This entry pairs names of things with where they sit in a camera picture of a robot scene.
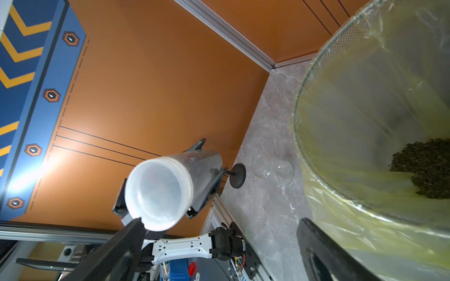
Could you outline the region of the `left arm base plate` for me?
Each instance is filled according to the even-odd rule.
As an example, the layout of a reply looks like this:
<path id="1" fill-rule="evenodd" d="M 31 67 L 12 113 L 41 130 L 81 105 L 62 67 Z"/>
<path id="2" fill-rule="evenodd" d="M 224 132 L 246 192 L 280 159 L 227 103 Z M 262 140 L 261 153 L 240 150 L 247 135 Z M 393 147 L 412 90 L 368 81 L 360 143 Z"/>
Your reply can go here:
<path id="1" fill-rule="evenodd" d="M 245 257 L 245 262 L 243 262 L 243 269 L 247 276 L 252 281 L 258 273 L 259 267 L 261 266 L 261 260 L 257 256 L 255 250 L 251 247 L 250 243 L 245 239 L 243 233 L 240 231 L 239 227 L 235 222 L 232 222 L 230 229 L 234 232 L 234 235 L 239 237 L 243 241 L 243 256 Z"/>

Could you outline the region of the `tall jar with clear lid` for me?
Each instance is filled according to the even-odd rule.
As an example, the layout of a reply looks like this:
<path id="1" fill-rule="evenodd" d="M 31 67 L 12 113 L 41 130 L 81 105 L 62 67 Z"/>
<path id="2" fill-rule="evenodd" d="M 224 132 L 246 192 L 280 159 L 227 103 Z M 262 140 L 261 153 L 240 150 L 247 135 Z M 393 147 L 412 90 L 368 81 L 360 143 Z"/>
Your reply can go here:
<path id="1" fill-rule="evenodd" d="M 222 168 L 216 151 L 186 151 L 146 160 L 130 173 L 124 190 L 132 218 L 140 218 L 150 231 L 175 226 Z"/>

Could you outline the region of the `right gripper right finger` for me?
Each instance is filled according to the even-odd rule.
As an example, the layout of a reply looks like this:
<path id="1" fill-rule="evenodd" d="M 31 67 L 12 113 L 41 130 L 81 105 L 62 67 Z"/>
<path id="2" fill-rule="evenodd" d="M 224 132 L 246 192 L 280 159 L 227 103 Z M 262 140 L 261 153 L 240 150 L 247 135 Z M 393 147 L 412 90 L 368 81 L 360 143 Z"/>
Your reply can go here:
<path id="1" fill-rule="evenodd" d="M 379 280 L 310 219 L 300 220 L 296 236 L 310 281 Z"/>

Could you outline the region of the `glass jar with tea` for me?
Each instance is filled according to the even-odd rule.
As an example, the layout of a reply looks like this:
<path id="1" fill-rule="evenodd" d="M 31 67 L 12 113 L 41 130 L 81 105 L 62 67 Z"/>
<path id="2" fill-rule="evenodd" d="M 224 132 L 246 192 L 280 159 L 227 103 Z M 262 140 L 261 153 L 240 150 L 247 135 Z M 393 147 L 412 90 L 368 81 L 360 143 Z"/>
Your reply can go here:
<path id="1" fill-rule="evenodd" d="M 260 179 L 268 179 L 279 186 L 287 185 L 293 178 L 294 169 L 289 161 L 261 152 L 251 164 L 254 175 Z"/>

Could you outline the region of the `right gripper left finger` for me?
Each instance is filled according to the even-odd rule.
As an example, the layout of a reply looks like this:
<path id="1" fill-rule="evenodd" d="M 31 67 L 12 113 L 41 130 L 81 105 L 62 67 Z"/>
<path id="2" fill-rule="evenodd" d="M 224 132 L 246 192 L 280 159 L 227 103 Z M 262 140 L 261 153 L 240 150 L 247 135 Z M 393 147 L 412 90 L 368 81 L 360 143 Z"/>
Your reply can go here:
<path id="1" fill-rule="evenodd" d="M 132 220 L 63 279 L 65 281 L 132 281 L 140 259 L 145 233 L 141 219 Z"/>

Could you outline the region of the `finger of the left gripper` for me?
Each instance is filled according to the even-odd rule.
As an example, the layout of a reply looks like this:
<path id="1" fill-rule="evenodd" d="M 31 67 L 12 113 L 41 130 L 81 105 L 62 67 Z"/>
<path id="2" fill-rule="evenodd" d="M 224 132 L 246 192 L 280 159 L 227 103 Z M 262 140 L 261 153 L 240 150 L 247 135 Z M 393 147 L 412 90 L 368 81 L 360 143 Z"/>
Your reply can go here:
<path id="1" fill-rule="evenodd" d="M 186 151 L 189 152 L 189 151 L 200 150 L 204 146 L 205 142 L 206 142 L 206 138 L 203 138 L 203 139 L 199 140 L 197 143 L 195 143 L 193 146 L 191 146 L 189 149 L 187 149 Z"/>
<path id="2" fill-rule="evenodd" d="M 204 191 L 200 193 L 198 199 L 194 200 L 192 206 L 188 208 L 186 217 L 193 219 L 207 205 L 211 198 L 219 191 L 220 183 L 227 172 L 227 167 L 219 169 L 213 176 L 212 180 L 206 185 Z"/>

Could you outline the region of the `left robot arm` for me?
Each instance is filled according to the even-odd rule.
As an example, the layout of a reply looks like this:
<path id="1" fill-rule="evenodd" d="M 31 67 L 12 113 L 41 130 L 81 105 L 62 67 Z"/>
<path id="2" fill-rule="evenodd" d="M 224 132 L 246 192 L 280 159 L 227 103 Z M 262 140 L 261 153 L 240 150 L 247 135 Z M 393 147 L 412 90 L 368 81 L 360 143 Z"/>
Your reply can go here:
<path id="1" fill-rule="evenodd" d="M 151 233 L 164 233 L 183 217 L 193 218 L 218 192 L 225 174 L 216 151 L 202 149 L 205 139 L 177 155 L 146 160 L 137 165 L 124 187 L 125 203 L 132 218 L 141 219 Z M 246 240 L 235 223 L 191 238 L 151 238 L 143 251 L 145 263 L 184 258 L 221 259 L 245 256 Z"/>

